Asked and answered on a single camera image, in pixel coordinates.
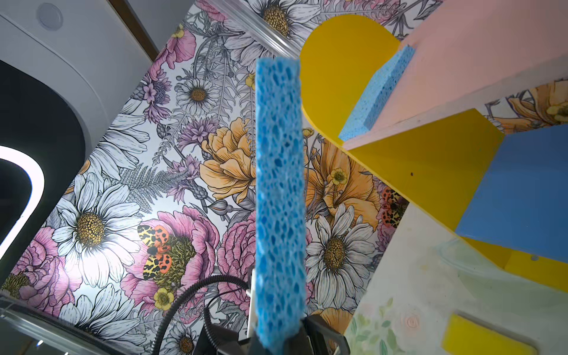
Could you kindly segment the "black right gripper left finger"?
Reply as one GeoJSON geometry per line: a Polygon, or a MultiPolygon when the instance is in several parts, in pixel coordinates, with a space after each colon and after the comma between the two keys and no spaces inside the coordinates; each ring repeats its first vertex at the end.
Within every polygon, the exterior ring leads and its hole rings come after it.
{"type": "Polygon", "coordinates": [[[202,328],[193,354],[262,354],[262,346],[254,331],[241,340],[238,332],[211,324],[202,328]]]}

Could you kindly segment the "bright yellow sponge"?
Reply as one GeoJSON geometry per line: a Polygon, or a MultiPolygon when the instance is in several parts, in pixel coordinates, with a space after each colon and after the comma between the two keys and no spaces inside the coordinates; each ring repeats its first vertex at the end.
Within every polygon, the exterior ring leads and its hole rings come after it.
{"type": "Polygon", "coordinates": [[[538,350],[467,318],[452,314],[441,347],[454,355],[532,355],[538,350]]]}

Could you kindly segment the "blue cellulose sponge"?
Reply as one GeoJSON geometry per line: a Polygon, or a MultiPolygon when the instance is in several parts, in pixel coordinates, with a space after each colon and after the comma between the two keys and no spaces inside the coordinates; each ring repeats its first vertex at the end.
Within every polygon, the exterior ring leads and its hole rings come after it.
{"type": "Polygon", "coordinates": [[[414,48],[405,46],[375,72],[339,134],[342,141],[371,131],[414,53],[414,48]]]}
{"type": "Polygon", "coordinates": [[[256,335],[272,354],[300,329],[306,303],[306,206],[300,62],[256,68],[256,335]]]}

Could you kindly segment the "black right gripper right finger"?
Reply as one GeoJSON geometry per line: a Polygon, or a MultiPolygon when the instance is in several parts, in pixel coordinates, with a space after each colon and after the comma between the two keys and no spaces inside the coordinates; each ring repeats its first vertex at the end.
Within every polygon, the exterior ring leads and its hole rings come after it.
{"type": "Polygon", "coordinates": [[[351,349],[346,338],[331,328],[318,314],[302,319],[300,345],[297,354],[349,355],[351,349]]]}

